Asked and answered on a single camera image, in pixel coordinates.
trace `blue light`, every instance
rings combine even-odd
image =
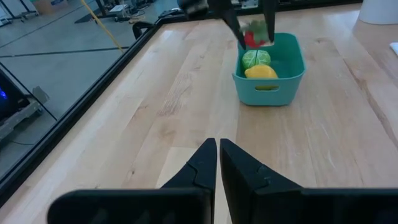
[[[0,96],[3,98],[3,99],[7,99],[7,94],[0,88]]]

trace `teal bin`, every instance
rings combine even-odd
[[[243,50],[239,45],[236,73],[233,74],[239,99],[253,106],[282,106],[290,104],[305,72],[305,63],[299,42],[293,34],[275,34],[274,45],[260,47],[271,56],[271,67],[279,78],[246,78],[242,66]],[[272,86],[261,90],[261,86]]]

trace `green fruit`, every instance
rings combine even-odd
[[[265,50],[248,50],[242,57],[243,69],[249,69],[255,65],[270,65],[271,56]]]

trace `wooden table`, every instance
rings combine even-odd
[[[359,7],[277,14],[277,32],[298,37],[308,67],[283,107],[239,102],[236,40],[221,21],[163,26],[0,220],[44,223],[50,202],[73,189],[160,186],[207,137],[229,138],[306,187],[398,187],[398,58],[389,49],[398,26],[357,22]],[[216,223],[227,223],[217,184]]]

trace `concrete floor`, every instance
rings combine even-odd
[[[92,10],[94,1],[87,0]],[[164,10],[177,7],[175,0],[157,0],[145,11],[145,21],[155,22]],[[95,22],[75,24],[88,14],[80,0],[69,0],[66,9],[52,15],[31,17],[0,27],[0,62],[28,89],[35,86],[50,97],[44,105],[58,119],[121,56],[119,50],[10,57],[71,50],[115,48],[112,40]],[[101,20],[123,46],[134,41],[131,24],[112,18]],[[0,142],[0,178],[55,124],[48,114],[34,116],[19,125],[8,139]]]

